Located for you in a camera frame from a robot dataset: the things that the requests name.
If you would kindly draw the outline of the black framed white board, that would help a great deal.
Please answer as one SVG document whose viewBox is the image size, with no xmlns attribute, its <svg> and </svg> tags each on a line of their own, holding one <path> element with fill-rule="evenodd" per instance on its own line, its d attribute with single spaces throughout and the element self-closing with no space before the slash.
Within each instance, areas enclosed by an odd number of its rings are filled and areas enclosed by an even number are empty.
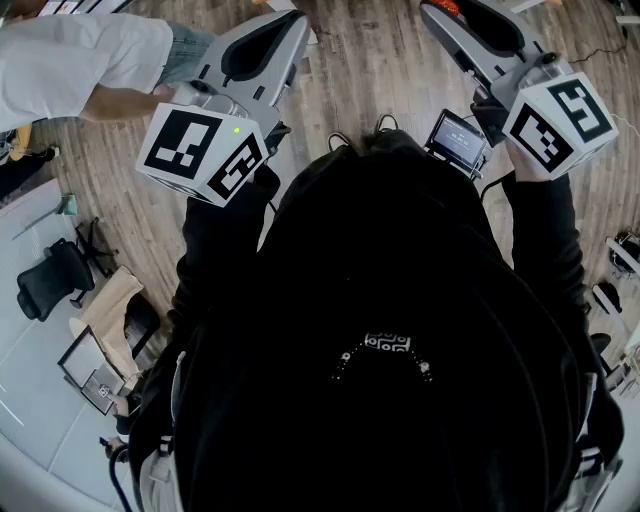
<svg viewBox="0 0 640 512">
<path fill-rule="evenodd" d="M 101 348 L 89 326 L 58 361 L 64 379 L 99 413 L 107 416 L 112 406 L 111 394 L 118 395 L 125 379 Z"/>
</svg>

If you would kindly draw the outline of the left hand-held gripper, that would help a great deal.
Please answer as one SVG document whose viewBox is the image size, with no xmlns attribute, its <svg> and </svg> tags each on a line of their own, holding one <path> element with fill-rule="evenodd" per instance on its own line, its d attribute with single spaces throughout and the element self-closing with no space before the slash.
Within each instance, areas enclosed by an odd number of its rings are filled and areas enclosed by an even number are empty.
<svg viewBox="0 0 640 512">
<path fill-rule="evenodd" d="M 136 171 L 191 198 L 227 205 L 290 132 L 277 103 L 308 38 L 308 18 L 299 10 L 254 17 L 218 36 L 178 99 L 156 109 Z M 220 91 L 206 75 L 234 75 L 234 82 L 222 81 L 232 89 Z"/>
</svg>

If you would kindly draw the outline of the person's left forearm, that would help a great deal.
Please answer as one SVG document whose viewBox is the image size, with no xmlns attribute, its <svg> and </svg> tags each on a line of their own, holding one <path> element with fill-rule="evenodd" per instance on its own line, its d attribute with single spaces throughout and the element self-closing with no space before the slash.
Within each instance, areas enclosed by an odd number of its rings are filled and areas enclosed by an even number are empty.
<svg viewBox="0 0 640 512">
<path fill-rule="evenodd" d="M 224 207 L 187 202 L 182 228 L 186 253 L 177 264 L 179 284 L 169 312 L 174 325 L 199 322 L 241 288 L 279 187 L 279 177 L 262 165 Z"/>
</svg>

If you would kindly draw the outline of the person's right forearm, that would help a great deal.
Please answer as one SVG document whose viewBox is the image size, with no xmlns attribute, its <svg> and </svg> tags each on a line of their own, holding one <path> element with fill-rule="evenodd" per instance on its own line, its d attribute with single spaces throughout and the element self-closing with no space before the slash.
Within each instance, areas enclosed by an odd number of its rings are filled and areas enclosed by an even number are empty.
<svg viewBox="0 0 640 512">
<path fill-rule="evenodd" d="M 506 149 L 514 167 L 503 190 L 513 214 L 515 272 L 553 314 L 583 318 L 583 253 L 570 180 L 545 180 L 514 142 L 507 141 Z"/>
</svg>

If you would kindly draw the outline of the person's black jacket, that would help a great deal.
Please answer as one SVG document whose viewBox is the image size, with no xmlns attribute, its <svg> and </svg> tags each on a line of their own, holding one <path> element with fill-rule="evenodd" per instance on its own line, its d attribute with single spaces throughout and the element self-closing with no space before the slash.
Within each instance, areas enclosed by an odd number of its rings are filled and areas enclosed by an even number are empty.
<svg viewBox="0 0 640 512">
<path fill-rule="evenodd" d="M 300 173 L 246 274 L 171 321 L 129 440 L 143 512 L 593 512 L 624 427 L 586 314 L 405 132 Z"/>
</svg>

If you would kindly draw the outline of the black chair star base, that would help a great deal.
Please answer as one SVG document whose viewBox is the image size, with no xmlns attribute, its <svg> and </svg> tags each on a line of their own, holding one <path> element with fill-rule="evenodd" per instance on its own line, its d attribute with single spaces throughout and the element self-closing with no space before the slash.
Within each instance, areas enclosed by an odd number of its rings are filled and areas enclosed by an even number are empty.
<svg viewBox="0 0 640 512">
<path fill-rule="evenodd" d="M 74 228 L 76 245 L 88 263 L 104 278 L 110 278 L 114 274 L 119 250 L 107 244 L 99 223 L 99 217 L 94 217 L 88 224 L 79 222 Z"/>
</svg>

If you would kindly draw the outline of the black bag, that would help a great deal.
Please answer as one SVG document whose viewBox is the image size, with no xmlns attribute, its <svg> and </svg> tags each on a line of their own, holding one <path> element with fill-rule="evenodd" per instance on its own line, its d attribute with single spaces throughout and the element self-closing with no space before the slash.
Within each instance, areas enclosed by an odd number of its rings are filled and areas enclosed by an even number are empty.
<svg viewBox="0 0 640 512">
<path fill-rule="evenodd" d="M 640 239 L 632 232 L 619 232 L 615 237 L 608 237 L 609 260 L 621 273 L 640 276 Z"/>
<path fill-rule="evenodd" d="M 615 286 L 608 281 L 601 281 L 592 287 L 596 302 L 608 314 L 620 314 L 622 307 L 620 297 Z"/>
</svg>

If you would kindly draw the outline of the black office chair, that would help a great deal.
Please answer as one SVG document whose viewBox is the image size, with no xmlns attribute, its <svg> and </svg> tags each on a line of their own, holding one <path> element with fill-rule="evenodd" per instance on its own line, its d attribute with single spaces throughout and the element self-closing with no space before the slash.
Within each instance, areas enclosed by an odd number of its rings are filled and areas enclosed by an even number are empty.
<svg viewBox="0 0 640 512">
<path fill-rule="evenodd" d="M 87 292 L 95 288 L 87 259 L 70 241 L 59 239 L 45 250 L 45 258 L 17 276 L 17 302 L 29 320 L 45 322 L 55 306 L 74 291 L 76 308 L 82 307 Z"/>
</svg>

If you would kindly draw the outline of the small black display monitor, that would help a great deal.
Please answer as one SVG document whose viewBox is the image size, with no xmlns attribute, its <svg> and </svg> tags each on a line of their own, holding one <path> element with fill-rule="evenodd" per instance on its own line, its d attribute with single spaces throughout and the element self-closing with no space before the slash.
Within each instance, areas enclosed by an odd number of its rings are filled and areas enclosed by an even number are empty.
<svg viewBox="0 0 640 512">
<path fill-rule="evenodd" d="M 484 134 L 448 109 L 443 109 L 423 148 L 465 173 L 471 180 L 483 177 L 489 144 Z"/>
</svg>

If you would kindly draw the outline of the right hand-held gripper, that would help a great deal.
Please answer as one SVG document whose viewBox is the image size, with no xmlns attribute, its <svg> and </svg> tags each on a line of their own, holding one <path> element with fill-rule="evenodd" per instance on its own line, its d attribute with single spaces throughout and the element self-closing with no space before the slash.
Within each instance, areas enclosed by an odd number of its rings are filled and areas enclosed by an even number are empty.
<svg viewBox="0 0 640 512">
<path fill-rule="evenodd" d="M 511 140 L 539 176 L 557 179 L 618 137 L 588 76 L 543 53 L 538 37 L 508 9 L 483 0 L 423 1 L 420 15 L 462 71 L 490 83 L 472 103 L 490 145 Z M 530 55 L 539 56 L 518 64 Z"/>
</svg>

